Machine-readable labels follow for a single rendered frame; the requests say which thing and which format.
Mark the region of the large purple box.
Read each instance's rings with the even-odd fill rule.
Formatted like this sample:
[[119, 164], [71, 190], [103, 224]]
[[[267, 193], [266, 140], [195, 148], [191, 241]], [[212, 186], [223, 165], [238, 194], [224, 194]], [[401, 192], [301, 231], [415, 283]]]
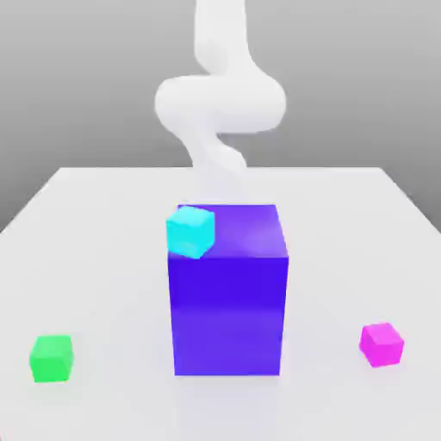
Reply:
[[207, 205], [214, 246], [167, 257], [178, 376], [280, 372], [289, 253], [276, 206]]

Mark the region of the small magenta cube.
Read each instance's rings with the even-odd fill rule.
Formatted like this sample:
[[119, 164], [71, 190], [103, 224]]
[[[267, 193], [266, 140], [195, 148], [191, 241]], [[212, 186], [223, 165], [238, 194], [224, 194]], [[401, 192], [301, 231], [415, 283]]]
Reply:
[[388, 322], [363, 326], [359, 349], [373, 368], [401, 361], [404, 339]]

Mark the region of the small cyan cube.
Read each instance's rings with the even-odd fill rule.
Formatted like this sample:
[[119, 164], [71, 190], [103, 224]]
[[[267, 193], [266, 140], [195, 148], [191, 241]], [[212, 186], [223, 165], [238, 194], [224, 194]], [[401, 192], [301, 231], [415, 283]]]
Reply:
[[201, 258], [214, 245], [214, 213], [182, 206], [166, 220], [168, 251], [187, 258]]

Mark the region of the small green cube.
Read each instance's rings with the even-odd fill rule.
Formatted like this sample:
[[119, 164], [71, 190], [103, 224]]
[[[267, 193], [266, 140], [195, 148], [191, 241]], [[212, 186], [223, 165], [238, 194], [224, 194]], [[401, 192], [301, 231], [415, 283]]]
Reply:
[[35, 382], [68, 381], [73, 360], [69, 335], [41, 335], [29, 354], [29, 366]]

